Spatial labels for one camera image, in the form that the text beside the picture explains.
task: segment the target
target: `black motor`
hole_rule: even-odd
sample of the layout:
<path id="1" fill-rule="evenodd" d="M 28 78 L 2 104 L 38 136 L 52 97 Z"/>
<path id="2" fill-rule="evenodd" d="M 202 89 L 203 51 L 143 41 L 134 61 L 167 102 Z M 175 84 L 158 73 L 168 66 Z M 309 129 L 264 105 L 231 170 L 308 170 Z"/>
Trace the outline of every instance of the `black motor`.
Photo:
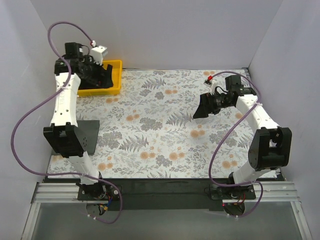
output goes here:
<path id="1" fill-rule="evenodd" d="M 108 89 L 113 87 L 112 65 L 104 69 L 103 66 L 96 64 L 91 55 L 83 54 L 82 44 L 76 42 L 66 42 L 64 44 L 65 55 L 63 58 L 71 66 L 72 74 L 76 73 L 81 79 L 79 90 L 83 89 Z M 55 61 L 54 74 L 67 73 L 68 67 L 61 60 Z"/>
<path id="2" fill-rule="evenodd" d="M 220 109 L 231 106 L 236 106 L 239 96 L 246 94 L 257 95 L 252 87 L 244 87 L 241 83 L 241 77 L 238 75 L 231 75 L 225 78 L 225 88 L 223 93 L 218 92 L 217 86 L 214 89 L 214 94 L 210 92 L 200 95 L 200 104 L 193 115 L 193 119 L 202 119 L 209 117 L 209 114 L 218 114 Z"/>

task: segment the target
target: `cable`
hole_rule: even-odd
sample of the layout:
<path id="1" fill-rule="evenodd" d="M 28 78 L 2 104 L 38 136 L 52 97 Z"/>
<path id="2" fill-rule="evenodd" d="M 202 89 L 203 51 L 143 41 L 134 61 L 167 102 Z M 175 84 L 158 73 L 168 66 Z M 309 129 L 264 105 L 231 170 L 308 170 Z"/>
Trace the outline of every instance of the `cable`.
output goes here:
<path id="1" fill-rule="evenodd" d="M 243 200 L 242 200 L 242 202 L 240 204 L 243 204 L 245 202 L 245 200 L 246 200 L 246 194 L 243 193 Z"/>
<path id="2" fill-rule="evenodd" d="M 88 53 L 86 54 L 86 55 L 89 55 L 89 53 L 90 53 L 90 48 L 87 46 L 87 45 L 81 45 L 82 47 L 86 47 L 87 49 L 88 49 Z"/>
<path id="3" fill-rule="evenodd" d="M 219 93 L 218 90 L 217 90 L 218 88 L 221 89 L 221 91 L 224 92 L 225 94 L 228 93 L 227 91 L 225 91 L 225 90 L 224 90 L 222 87 L 220 87 L 220 86 L 216 86 L 216 87 L 214 88 L 214 92 L 215 92 L 215 93 L 218 93 L 218 94 L 220 95 L 220 93 Z"/>
<path id="4" fill-rule="evenodd" d="M 111 202 L 112 202 L 112 197 L 110 198 L 110 200 L 109 200 L 109 202 L 108 202 L 108 204 L 106 206 L 109 207 Z"/>
<path id="5" fill-rule="evenodd" d="M 242 74 L 240 74 L 240 73 L 238 73 L 238 72 L 235 72 L 235 71 L 221 71 L 221 72 L 218 72 L 218 73 L 212 75 L 212 78 L 211 78 L 211 79 L 213 79 L 214 77 L 216 77 L 216 76 L 218 76 L 218 75 L 221 75 L 221 74 L 236 74 L 236 75 L 239 75 L 240 77 L 244 78 L 245 80 L 247 80 L 247 81 L 254 87 L 254 89 L 256 90 L 256 92 L 258 93 L 257 102 L 260 101 L 261 92 L 259 91 L 259 89 L 258 89 L 246 76 L 244 76 L 244 75 L 242 75 Z M 211 170 L 212 170 L 212 165 L 213 165 L 213 163 L 214 163 L 214 160 L 215 160 L 215 158 L 216 158 L 216 156 L 217 156 L 217 153 L 218 153 L 219 149 L 221 148 L 222 144 L 224 143 L 224 141 L 229 137 L 229 135 L 232 133 L 232 131 L 255 109 L 256 106 L 257 106 L 257 103 L 255 103 L 255 104 L 252 106 L 252 108 L 251 108 L 249 111 L 247 111 L 246 114 L 243 115 L 243 117 L 240 118 L 240 119 L 233 125 L 233 127 L 230 128 L 230 130 L 226 133 L 226 135 L 222 138 L 222 140 L 219 142 L 218 146 L 217 146 L 216 149 L 214 150 L 214 153 L 213 153 L 213 155 L 212 155 L 212 158 L 211 158 L 211 161 L 210 161 L 210 164 L 209 164 L 209 171 L 208 171 L 208 172 L 209 172 L 209 179 L 210 179 L 210 181 L 211 181 L 213 184 L 215 184 L 215 185 L 217 185 L 217 186 L 219 186 L 219 187 L 224 187 L 224 188 L 232 188 L 232 187 L 238 187 L 238 186 L 252 185 L 252 184 L 253 184 L 253 182 L 251 182 L 251 181 L 246 181 L 246 182 L 243 182 L 243 183 L 236 183 L 236 184 L 223 184 L 223 183 L 218 183 L 218 182 L 216 182 L 216 181 L 213 179 L 212 174 L 211 174 Z M 246 212 L 246 213 L 244 213 L 243 215 L 240 215 L 240 216 L 238 216 L 238 217 L 245 217 L 245 216 L 249 215 L 250 213 L 252 213 L 252 212 L 257 208 L 257 206 L 259 205 L 259 203 L 260 203 L 260 201 L 261 201 L 261 199 L 262 199 L 263 192 L 264 192 L 264 188 L 263 188 L 263 186 L 262 186 L 262 184 L 261 184 L 260 181 L 255 181 L 255 182 L 260 185 L 260 187 L 261 187 L 261 194 L 260 194 L 260 196 L 259 196 L 256 204 L 253 206 L 253 208 L 251 208 L 248 212 Z"/>
<path id="6" fill-rule="evenodd" d="M 11 139 L 10 139 L 10 146 L 11 146 L 11 151 L 12 151 L 12 154 L 14 156 L 14 158 L 16 159 L 16 161 L 18 162 L 18 164 L 24 169 L 26 170 L 27 172 L 31 173 L 31 174 L 34 174 L 34 175 L 39 175 L 39 176 L 63 176 L 63 175 L 78 175 L 78 176 L 84 176 L 84 177 L 87 177 L 89 179 L 93 179 L 93 180 L 96 180 L 96 181 L 100 181 L 102 183 L 105 183 L 105 184 L 108 184 L 108 185 L 111 185 L 112 187 L 114 187 L 118 192 L 119 192 L 119 200 L 120 200 L 120 209 L 119 209 L 119 212 L 118 212 L 118 215 L 115 217 L 114 220 L 112 221 L 106 221 L 102 218 L 98 218 L 96 217 L 95 219 L 103 222 L 103 223 L 106 223 L 106 224 L 113 224 L 115 223 L 118 218 L 120 217 L 121 215 L 121 211 L 123 209 L 123 198 L 122 198 L 122 195 L 121 195 L 121 192 L 120 190 L 118 189 L 118 187 L 116 185 L 114 185 L 113 183 L 109 182 L 109 181 L 106 181 L 104 179 L 99 179 L 97 177 L 93 177 L 93 176 L 90 176 L 90 175 L 87 175 L 87 174 L 82 174 L 82 173 L 78 173 L 78 172 L 64 172 L 64 173 L 43 173 L 43 172 L 37 172 L 37 171 L 33 171 L 31 169 L 29 169 L 28 167 L 26 167 L 22 161 L 19 159 L 18 155 L 17 155 L 17 152 L 16 152 L 16 148 L 15 148 L 15 136 L 16 136 L 16 132 L 17 132 L 17 129 L 19 127 L 19 125 L 23 122 L 23 120 L 28 117 L 31 113 L 33 113 L 35 110 L 37 110 L 38 108 L 40 108 L 41 106 L 43 106 L 44 104 L 46 104 L 47 102 L 49 102 L 50 100 L 54 99 L 57 95 L 59 95 L 63 90 L 64 88 L 67 86 L 67 84 L 69 83 L 70 81 L 70 77 L 71 77 L 71 67 L 70 67 L 70 64 L 58 53 L 58 50 L 56 49 L 56 47 L 54 46 L 54 44 L 52 43 L 52 39 L 51 39 L 51 31 L 52 29 L 56 26 L 56 25 L 60 25 L 60 24 L 67 24 L 67 25 L 72 25 L 74 27 L 76 27 L 77 29 L 79 29 L 81 32 L 83 32 L 83 34 L 90 40 L 90 44 L 92 45 L 93 43 L 95 43 L 90 37 L 89 35 L 81 28 L 79 27 L 78 25 L 74 24 L 74 23 L 71 23 L 71 22 L 68 22 L 68 21 L 58 21 L 54 24 L 52 24 L 49 29 L 48 29 L 48 32 L 47 32 L 47 38 L 48 38 L 48 42 L 49 42 L 49 45 L 50 47 L 52 48 L 52 51 L 55 53 L 55 55 L 57 55 L 67 66 L 68 68 L 68 77 L 64 83 L 64 85 L 62 86 L 62 88 L 58 89 L 53 95 L 51 95 L 50 97 L 48 97 L 46 100 L 44 100 L 43 102 L 39 103 L 37 106 L 35 106 L 34 108 L 32 108 L 30 111 L 28 111 L 26 114 L 24 114 L 19 120 L 18 122 L 15 124 L 13 130 L 12 130 L 12 133 L 11 133 Z"/>
<path id="7" fill-rule="evenodd" d="M 241 200 L 241 195 L 240 195 L 240 197 L 239 197 L 238 201 L 236 201 L 236 202 L 231 202 L 231 204 L 233 204 L 233 205 L 237 205 L 237 204 L 240 202 L 240 200 Z"/>

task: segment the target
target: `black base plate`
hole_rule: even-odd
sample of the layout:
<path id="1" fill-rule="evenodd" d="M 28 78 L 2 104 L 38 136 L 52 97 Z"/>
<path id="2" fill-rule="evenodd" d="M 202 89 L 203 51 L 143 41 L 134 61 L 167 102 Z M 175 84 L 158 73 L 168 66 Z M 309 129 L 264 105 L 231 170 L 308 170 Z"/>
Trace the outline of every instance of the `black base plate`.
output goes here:
<path id="1" fill-rule="evenodd" d="M 211 182 L 205 178 L 181 179 L 144 179 L 144 178 L 113 178 L 106 179 L 115 184 L 122 193 L 124 210 L 178 210 L 178 209 L 206 209 L 223 211 L 222 199 L 208 194 L 205 189 L 211 188 Z M 246 199 L 255 199 L 255 193 L 249 188 Z M 79 201 L 97 201 L 80 189 Z M 119 201 L 112 201 L 108 211 L 118 211 Z"/>
<path id="2" fill-rule="evenodd" d="M 87 146 L 86 151 L 89 155 L 95 154 L 97 140 L 98 140 L 98 133 L 100 128 L 100 121 L 99 120 L 77 120 L 78 128 L 84 132 L 85 137 L 87 139 Z M 52 150 L 51 155 L 60 155 Z"/>

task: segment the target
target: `black bracket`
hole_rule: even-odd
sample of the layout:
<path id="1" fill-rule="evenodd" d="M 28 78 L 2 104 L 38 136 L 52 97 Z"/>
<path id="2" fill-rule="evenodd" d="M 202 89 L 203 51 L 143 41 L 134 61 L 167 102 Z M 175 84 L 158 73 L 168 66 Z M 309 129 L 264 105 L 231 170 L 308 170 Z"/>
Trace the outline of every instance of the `black bracket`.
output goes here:
<path id="1" fill-rule="evenodd" d="M 236 187 L 220 187 L 217 185 L 210 185 L 209 194 L 212 200 L 226 200 L 237 199 L 245 194 L 245 199 L 254 200 L 256 194 L 253 185 L 236 186 Z"/>
<path id="2" fill-rule="evenodd" d="M 248 152 L 250 166 L 256 171 L 287 166 L 291 139 L 292 132 L 288 127 L 257 129 Z"/>

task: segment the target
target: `table surface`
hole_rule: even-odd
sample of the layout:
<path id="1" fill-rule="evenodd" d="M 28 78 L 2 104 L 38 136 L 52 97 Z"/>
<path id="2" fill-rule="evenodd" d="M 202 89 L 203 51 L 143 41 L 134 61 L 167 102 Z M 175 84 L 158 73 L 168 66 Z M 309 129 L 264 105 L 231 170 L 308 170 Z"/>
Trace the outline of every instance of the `table surface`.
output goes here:
<path id="1" fill-rule="evenodd" d="M 244 74 L 243 70 L 233 70 Z M 77 120 L 100 120 L 92 164 L 103 178 L 207 178 L 219 141 L 242 117 L 235 108 L 193 119 L 203 82 L 217 70 L 124 70 L 121 93 L 81 97 Z M 225 89 L 225 77 L 216 78 Z M 227 178 L 248 160 L 253 132 L 242 122 L 220 148 L 212 176 Z M 48 173 L 74 172 L 60 155 L 51 156 Z M 262 177 L 275 178 L 274 171 Z M 78 178 L 51 176 L 50 178 Z"/>

